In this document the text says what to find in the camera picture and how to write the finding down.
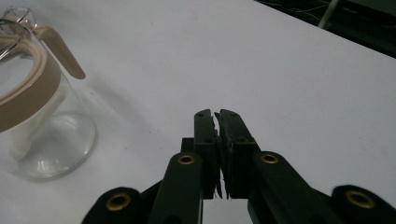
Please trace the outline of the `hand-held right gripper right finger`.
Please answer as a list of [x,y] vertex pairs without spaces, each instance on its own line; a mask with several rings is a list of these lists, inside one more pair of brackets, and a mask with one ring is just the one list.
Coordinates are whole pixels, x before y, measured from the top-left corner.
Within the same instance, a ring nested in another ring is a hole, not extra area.
[[219,122],[220,169],[226,196],[247,199],[252,186],[252,158],[260,148],[239,114],[221,109],[215,116]]

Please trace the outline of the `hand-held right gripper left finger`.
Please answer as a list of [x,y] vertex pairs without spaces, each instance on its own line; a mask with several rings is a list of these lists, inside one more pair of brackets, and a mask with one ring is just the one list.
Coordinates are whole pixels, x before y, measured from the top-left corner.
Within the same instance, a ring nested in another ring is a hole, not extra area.
[[183,138],[182,152],[193,152],[203,160],[203,194],[206,200],[216,194],[222,197],[218,161],[219,135],[210,109],[197,112],[194,117],[194,136]]

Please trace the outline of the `white metal stand pole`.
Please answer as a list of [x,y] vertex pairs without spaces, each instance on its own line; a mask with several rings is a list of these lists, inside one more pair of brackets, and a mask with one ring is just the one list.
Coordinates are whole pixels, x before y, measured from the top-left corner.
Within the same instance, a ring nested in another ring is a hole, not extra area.
[[328,21],[330,20],[330,17],[334,13],[338,3],[340,0],[332,0],[330,4],[328,5],[325,13],[323,14],[320,22],[318,23],[318,28],[324,29]]

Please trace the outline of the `glass pitcher with beige band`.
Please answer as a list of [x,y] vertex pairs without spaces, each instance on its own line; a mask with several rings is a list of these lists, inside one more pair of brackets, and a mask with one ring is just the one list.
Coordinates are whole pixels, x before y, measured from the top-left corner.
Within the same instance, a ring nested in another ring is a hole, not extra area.
[[0,16],[0,165],[33,181],[75,170],[96,125],[69,82],[85,73],[61,36],[27,7]]

